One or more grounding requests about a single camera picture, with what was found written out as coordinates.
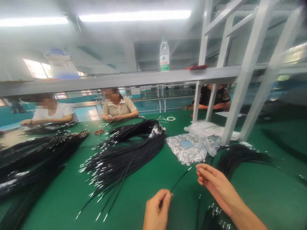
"cardboard box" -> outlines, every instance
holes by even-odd
[[[184,107],[182,107],[182,109],[185,110],[185,111],[193,110],[193,104],[185,105]]]

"hand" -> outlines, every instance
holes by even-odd
[[[117,115],[117,116],[112,118],[112,121],[120,121],[122,119],[123,119],[122,115]]]
[[[23,121],[20,122],[21,126],[30,125],[30,124],[32,124],[32,119],[23,120]]]
[[[111,116],[106,116],[106,117],[104,118],[104,120],[105,120],[106,122],[111,122],[112,117],[111,117]]]
[[[170,200],[173,194],[161,189],[147,201],[143,230],[166,230]]]
[[[205,186],[214,199],[231,218],[237,210],[246,205],[224,174],[207,164],[196,165],[198,183]]]
[[[223,109],[224,108],[224,103],[219,103],[213,106],[213,109]]]
[[[33,125],[42,125],[42,124],[46,124],[46,123],[49,123],[47,121],[47,119],[32,120]]]

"ceiling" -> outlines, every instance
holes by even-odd
[[[214,2],[212,19],[229,1]],[[242,12],[248,15],[258,2],[248,1],[250,10]],[[83,14],[141,10],[191,10],[191,16],[188,19],[144,22],[89,23],[77,19],[77,16]],[[5,78],[4,73],[13,79],[31,77],[22,59],[48,63],[43,54],[51,47],[62,48],[72,56],[77,69],[88,74],[157,70],[162,36],[167,38],[170,47],[170,68],[184,69],[198,62],[203,12],[204,1],[201,0],[0,1],[1,19],[67,16],[71,21],[63,25],[0,27],[0,79]],[[266,37],[266,41],[269,41],[267,45],[272,46],[278,39],[284,25],[280,22],[286,18],[287,15],[274,16],[270,24],[273,28]],[[224,27],[225,23],[219,25],[209,36],[206,54],[212,66],[218,57]]]

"green bottle label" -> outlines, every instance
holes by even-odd
[[[160,72],[169,71],[169,55],[160,56]]]

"plastic water bottle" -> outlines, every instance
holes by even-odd
[[[162,44],[160,48],[160,72],[169,71],[169,45],[166,38],[162,37]]]

